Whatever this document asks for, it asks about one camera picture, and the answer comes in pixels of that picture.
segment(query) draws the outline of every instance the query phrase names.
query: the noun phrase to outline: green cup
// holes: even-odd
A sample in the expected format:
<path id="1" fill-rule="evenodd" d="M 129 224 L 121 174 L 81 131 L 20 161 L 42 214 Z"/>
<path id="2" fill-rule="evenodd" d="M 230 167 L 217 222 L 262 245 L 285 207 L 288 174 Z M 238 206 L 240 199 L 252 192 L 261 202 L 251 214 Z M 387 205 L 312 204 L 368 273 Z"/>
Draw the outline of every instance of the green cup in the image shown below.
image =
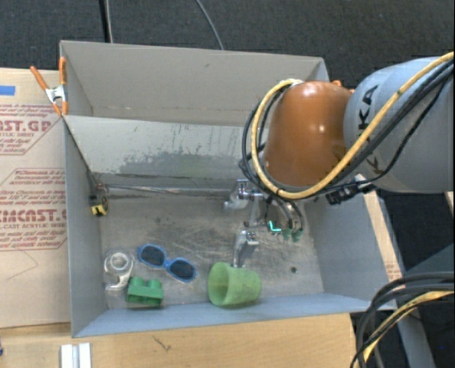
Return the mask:
<path id="1" fill-rule="evenodd" d="M 260 296 L 261 280 L 254 271 L 219 261 L 209 271 L 207 291 L 213 305 L 244 304 Z"/>

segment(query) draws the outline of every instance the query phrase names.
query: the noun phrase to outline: bin floor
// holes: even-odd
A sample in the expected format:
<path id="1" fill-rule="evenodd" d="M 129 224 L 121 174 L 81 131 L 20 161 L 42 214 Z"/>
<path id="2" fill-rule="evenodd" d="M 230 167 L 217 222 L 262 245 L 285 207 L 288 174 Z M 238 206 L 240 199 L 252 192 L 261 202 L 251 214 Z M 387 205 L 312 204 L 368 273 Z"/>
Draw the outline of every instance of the bin floor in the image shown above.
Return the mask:
<path id="1" fill-rule="evenodd" d="M 260 298 L 323 291 L 318 258 L 308 232 L 295 243 L 273 235 L 265 225 L 247 229 L 243 222 L 249 218 L 250 205 L 226 212 L 222 208 L 225 199 L 171 193 L 136 195 L 134 191 L 110 195 L 109 214 L 100 219 L 103 257 L 111 249 L 127 250 L 135 258 L 133 276 L 162 282 L 163 304 L 206 302 L 211 266 L 217 261 L 232 263 L 236 237 L 242 230 L 250 230 L 260 244 L 244 267 L 260 275 Z M 197 278 L 186 284 L 165 269 L 137 260 L 136 249 L 145 243 L 161 245 L 168 260 L 188 259 L 197 268 Z M 114 282 L 105 274 L 104 283 L 110 281 Z M 125 292 L 104 293 L 108 308 L 131 307 L 125 302 Z"/>

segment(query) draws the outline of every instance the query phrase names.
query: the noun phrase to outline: green object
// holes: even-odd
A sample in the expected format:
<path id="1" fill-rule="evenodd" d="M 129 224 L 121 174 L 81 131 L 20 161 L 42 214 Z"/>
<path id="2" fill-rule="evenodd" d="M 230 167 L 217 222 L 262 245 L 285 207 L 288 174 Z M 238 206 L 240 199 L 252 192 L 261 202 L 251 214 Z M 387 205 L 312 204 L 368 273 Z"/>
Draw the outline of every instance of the green object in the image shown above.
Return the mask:
<path id="1" fill-rule="evenodd" d="M 213 305 L 248 303 L 260 296 L 261 279 L 255 271 L 219 261 L 209 271 L 207 290 Z"/>
<path id="2" fill-rule="evenodd" d="M 295 232 L 292 233 L 292 241 L 298 242 L 301 239 L 301 235 L 303 235 L 304 229 L 299 228 Z"/>
<path id="3" fill-rule="evenodd" d="M 276 228 L 272 221 L 268 222 L 268 230 L 272 232 L 272 235 L 276 235 L 277 233 L 281 232 L 281 228 Z"/>
<path id="4" fill-rule="evenodd" d="M 292 235 L 292 228 L 285 228 L 284 230 L 282 230 L 282 237 L 284 240 L 289 240 L 289 237 Z"/>
<path id="5" fill-rule="evenodd" d="M 140 277 L 132 277 L 127 288 L 126 301 L 144 305 L 158 306 L 164 297 L 161 281 L 149 280 L 146 283 Z"/>

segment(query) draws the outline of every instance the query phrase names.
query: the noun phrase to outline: gray cable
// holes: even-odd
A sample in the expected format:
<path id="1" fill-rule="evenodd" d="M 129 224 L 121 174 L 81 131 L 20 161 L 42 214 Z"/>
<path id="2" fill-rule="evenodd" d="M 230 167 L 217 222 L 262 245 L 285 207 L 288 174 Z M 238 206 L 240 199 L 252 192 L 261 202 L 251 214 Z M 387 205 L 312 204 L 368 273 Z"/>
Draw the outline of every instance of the gray cable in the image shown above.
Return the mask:
<path id="1" fill-rule="evenodd" d="M 108 22 L 108 34 L 110 36 L 110 43 L 113 44 L 112 24 L 110 23 L 110 3 L 109 3 L 109 0 L 105 0 L 105 3 L 106 3 L 106 20 Z"/>
<path id="2" fill-rule="evenodd" d="M 211 26 L 211 29 L 212 29 L 212 31 L 214 32 L 214 35 L 215 35 L 215 37 L 216 37 L 217 40 L 218 40 L 219 48 L 223 51 L 223 50 L 224 50 L 224 45 L 222 44 L 221 39 L 219 38 L 219 34 L 218 34 L 218 32 L 216 31 L 215 26 L 214 26 L 214 24 L 213 24 L 212 21 L 211 21 L 211 18 L 209 18 L 208 13 L 207 13 L 207 11 L 205 11 L 205 8 L 204 8 L 204 6 L 202 5 L 202 3 L 200 2 L 200 0 L 195 0 L 195 1 L 197 2 L 198 7 L 201 9 L 201 11 L 202 11 L 202 13 L 204 14 L 205 18 L 206 18 L 207 21 L 209 22 L 209 25 Z"/>

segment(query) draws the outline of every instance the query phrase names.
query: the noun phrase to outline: yellow cable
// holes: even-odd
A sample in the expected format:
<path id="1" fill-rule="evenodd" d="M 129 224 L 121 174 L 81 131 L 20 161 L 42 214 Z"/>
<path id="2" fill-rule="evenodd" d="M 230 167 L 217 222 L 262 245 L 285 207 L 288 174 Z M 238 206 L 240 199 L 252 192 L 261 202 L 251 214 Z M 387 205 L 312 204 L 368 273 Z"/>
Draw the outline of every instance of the yellow cable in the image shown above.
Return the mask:
<path id="1" fill-rule="evenodd" d="M 278 85 L 273 87 L 262 99 L 260 102 L 259 107 L 257 108 L 257 112 L 254 115 L 253 125 L 251 127 L 251 153 L 252 153 L 252 160 L 255 168 L 255 172 L 260 177 L 260 180 L 264 183 L 264 185 L 273 193 L 277 194 L 281 198 L 284 199 L 303 199 L 306 196 L 310 196 L 312 194 L 317 193 L 319 190 L 325 188 L 342 170 L 347 166 L 347 164 L 352 160 L 355 154 L 360 150 L 360 148 L 364 145 L 365 141 L 371 136 L 372 132 L 376 129 L 379 123 L 384 118 L 385 114 L 391 109 L 391 107 L 399 100 L 401 95 L 403 95 L 406 91 L 410 89 L 420 78 L 422 78 L 425 74 L 433 70 L 436 66 L 445 63 L 453 58 L 453 52 L 448 54 L 444 54 L 443 56 L 437 58 L 436 60 L 429 63 L 426 67 L 422 68 L 418 71 L 413 77 L 408 79 L 399 89 L 396 91 L 389 100 L 385 103 L 385 105 L 378 111 L 375 115 L 374 119 L 370 122 L 368 127 L 362 132 L 362 134 L 358 137 L 355 141 L 353 146 L 349 149 L 349 151 L 343 156 L 342 160 L 332 169 L 328 175 L 320 182 L 315 184 L 314 186 L 305 189 L 303 191 L 298 192 L 289 192 L 280 187 L 275 186 L 267 177 L 265 172 L 263 171 L 260 162 L 258 161 L 258 152 L 257 152 L 257 130 L 258 130 L 258 122 L 260 120 L 260 116 L 263 113 L 267 101 L 281 88 L 291 85 L 301 83 L 301 80 L 296 79 L 287 79 L 283 80 Z"/>
<path id="2" fill-rule="evenodd" d="M 441 297 L 445 297 L 449 294 L 453 294 L 453 291 L 429 291 L 427 293 L 423 293 L 420 296 L 414 298 L 413 300 L 408 301 L 406 304 L 403 304 L 398 310 L 393 312 L 392 315 L 390 315 L 385 321 L 381 323 L 381 325 L 377 328 L 375 333 L 378 333 L 382 328 L 384 328 L 387 323 L 390 321 L 394 320 L 401 312 L 407 310 L 408 308 L 413 308 L 419 305 L 420 303 L 426 302 L 426 301 L 432 301 L 436 300 Z M 414 309 L 410 309 L 408 312 L 404 314 L 403 317 L 406 315 L 410 314 L 413 312 Z M 381 340 L 381 338 L 385 335 L 385 332 L 381 334 L 374 342 L 370 343 L 362 352 L 362 355 L 364 357 L 364 361 L 367 362 L 368 358 L 370 357 L 372 351 L 374 350 L 375 346 L 378 344 L 378 342 Z"/>

